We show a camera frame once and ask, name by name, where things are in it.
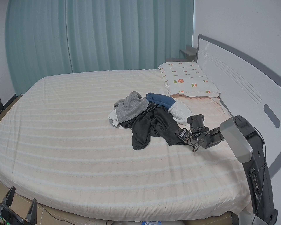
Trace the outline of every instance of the black satin fabric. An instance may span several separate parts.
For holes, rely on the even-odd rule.
[[[186,145],[175,131],[180,127],[164,106],[149,102],[148,107],[137,117],[121,123],[124,128],[132,129],[134,150],[144,149],[150,142],[150,136],[163,137],[169,145]]]

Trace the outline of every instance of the white wall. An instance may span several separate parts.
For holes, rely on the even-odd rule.
[[[0,98],[4,105],[14,94],[5,49],[5,20],[9,0],[0,0]]]
[[[199,34],[252,56],[281,76],[281,0],[194,0],[196,48]],[[280,211],[281,170],[271,183],[274,208]]]

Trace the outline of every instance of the bed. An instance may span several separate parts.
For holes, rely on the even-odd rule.
[[[237,102],[220,83],[219,74],[225,74],[207,57],[217,48],[210,50],[202,41],[197,63],[232,112]],[[235,87],[228,88],[231,93]],[[117,100],[131,91],[145,96],[163,89],[159,70],[39,80],[0,122],[0,181],[29,199],[97,219],[172,221],[239,214],[251,198],[243,167],[226,142],[193,153],[191,147],[168,146],[152,137],[145,149],[134,151],[131,130],[109,124],[107,115]],[[193,114],[204,114],[210,128],[231,116],[219,98],[174,97]]]

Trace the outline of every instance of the curtain fold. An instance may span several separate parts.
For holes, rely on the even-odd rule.
[[[39,79],[155,69],[192,42],[193,0],[10,0],[5,44],[16,94]]]

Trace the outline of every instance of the pillowcase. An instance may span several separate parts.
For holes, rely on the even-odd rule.
[[[168,96],[215,97],[220,91],[195,61],[166,62],[159,66]]]

